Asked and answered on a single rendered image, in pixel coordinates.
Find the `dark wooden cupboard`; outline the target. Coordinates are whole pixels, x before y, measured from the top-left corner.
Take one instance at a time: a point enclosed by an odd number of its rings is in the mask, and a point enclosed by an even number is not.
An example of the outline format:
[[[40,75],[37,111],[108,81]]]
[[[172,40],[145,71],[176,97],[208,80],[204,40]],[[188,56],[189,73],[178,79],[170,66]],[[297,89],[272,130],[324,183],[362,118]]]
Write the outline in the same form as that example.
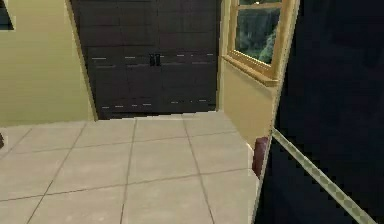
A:
[[[100,119],[216,109],[218,0],[68,0]]]

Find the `dark red box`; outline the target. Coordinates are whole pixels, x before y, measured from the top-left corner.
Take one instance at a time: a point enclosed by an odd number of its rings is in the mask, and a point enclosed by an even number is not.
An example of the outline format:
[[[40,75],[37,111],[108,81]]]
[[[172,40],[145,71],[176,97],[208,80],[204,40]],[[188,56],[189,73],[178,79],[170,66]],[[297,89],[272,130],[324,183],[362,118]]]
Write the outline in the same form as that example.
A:
[[[255,173],[257,177],[260,177],[263,161],[265,157],[265,151],[268,146],[268,138],[267,137],[261,137],[257,138],[254,145],[254,154],[253,154],[253,160],[252,160],[252,170]]]

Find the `wooden framed window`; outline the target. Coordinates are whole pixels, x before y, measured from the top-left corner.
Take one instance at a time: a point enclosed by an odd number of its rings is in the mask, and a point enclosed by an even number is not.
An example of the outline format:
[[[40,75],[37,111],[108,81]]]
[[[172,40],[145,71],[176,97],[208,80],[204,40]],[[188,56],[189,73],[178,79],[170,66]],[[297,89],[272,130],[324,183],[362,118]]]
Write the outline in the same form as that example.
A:
[[[300,0],[231,0],[223,58],[267,87],[288,58]]]

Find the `black fridge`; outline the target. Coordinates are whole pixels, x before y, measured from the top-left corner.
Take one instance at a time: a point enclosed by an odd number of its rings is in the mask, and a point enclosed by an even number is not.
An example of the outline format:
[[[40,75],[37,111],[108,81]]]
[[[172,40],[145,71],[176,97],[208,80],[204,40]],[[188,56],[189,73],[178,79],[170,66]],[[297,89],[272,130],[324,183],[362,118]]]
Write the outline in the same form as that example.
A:
[[[276,129],[384,224],[384,0],[302,0]],[[253,224],[358,224],[277,141]]]

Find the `dark framed picture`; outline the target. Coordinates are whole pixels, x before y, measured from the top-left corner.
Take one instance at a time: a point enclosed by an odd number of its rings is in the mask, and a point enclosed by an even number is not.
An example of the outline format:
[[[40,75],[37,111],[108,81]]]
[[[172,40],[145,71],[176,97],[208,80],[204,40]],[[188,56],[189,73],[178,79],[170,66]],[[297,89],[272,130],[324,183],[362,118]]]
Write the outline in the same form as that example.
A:
[[[13,30],[13,29],[14,27],[11,22],[4,0],[0,0],[0,30]]]

